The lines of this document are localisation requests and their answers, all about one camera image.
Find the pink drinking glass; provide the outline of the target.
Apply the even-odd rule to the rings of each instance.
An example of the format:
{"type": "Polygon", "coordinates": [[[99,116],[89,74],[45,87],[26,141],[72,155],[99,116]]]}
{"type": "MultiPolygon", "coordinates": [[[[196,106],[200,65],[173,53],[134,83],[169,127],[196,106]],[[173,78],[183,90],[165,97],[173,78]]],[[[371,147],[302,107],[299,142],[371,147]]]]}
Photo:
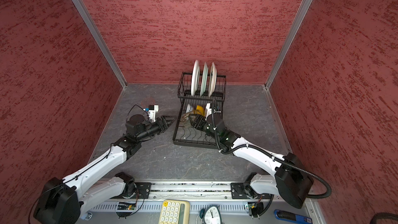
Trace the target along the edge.
{"type": "Polygon", "coordinates": [[[143,108],[148,108],[150,105],[156,105],[156,101],[153,97],[146,97],[141,101],[143,108]]]}

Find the lavender white bowl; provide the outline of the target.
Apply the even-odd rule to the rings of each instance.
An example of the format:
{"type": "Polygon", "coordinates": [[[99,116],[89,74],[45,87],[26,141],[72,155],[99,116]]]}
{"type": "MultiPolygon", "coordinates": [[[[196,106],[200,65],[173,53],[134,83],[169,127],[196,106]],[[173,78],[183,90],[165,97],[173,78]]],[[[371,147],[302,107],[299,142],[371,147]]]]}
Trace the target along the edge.
{"type": "Polygon", "coordinates": [[[206,109],[205,109],[205,117],[207,118],[211,114],[212,114],[212,107],[210,104],[208,104],[208,105],[206,105],[206,109]]]}

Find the amber drinking glass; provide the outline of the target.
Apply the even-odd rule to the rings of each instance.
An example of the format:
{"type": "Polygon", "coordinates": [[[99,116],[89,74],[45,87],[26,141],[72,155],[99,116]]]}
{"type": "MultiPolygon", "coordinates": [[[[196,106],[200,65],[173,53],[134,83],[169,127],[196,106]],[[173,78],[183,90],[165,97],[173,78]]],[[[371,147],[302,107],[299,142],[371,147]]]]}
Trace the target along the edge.
{"type": "Polygon", "coordinates": [[[180,126],[183,128],[192,127],[192,124],[194,123],[196,117],[197,115],[193,112],[183,114],[180,119],[180,126]]]}

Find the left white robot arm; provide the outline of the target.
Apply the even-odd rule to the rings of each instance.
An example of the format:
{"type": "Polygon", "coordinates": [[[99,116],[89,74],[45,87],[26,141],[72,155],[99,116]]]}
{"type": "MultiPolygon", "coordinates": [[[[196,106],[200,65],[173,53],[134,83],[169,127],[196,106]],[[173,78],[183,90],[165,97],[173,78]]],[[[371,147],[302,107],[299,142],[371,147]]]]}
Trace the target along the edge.
{"type": "Polygon", "coordinates": [[[126,119],[126,134],[111,143],[110,148],[80,170],[47,181],[30,216],[41,224],[74,224],[79,219],[89,220],[90,210],[97,205],[121,196],[137,201],[140,191],[135,179],[123,172],[98,185],[97,182],[115,167],[125,163],[141,148],[142,143],[164,133],[177,116],[160,116],[158,106],[151,105],[126,119]]]}

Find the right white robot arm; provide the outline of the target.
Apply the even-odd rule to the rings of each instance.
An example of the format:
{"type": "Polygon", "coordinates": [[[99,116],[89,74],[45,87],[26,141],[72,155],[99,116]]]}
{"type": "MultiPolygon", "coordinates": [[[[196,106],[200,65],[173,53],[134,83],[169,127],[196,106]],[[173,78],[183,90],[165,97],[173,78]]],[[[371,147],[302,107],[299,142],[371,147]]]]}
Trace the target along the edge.
{"type": "Polygon", "coordinates": [[[205,132],[216,140],[222,154],[233,154],[243,158],[273,177],[271,181],[261,181],[255,174],[249,180],[249,188],[257,194],[279,195],[295,208],[302,208],[314,180],[305,173],[305,166],[292,153],[277,154],[247,141],[241,135],[226,128],[219,114],[204,117],[190,114],[191,126],[205,132]]]}

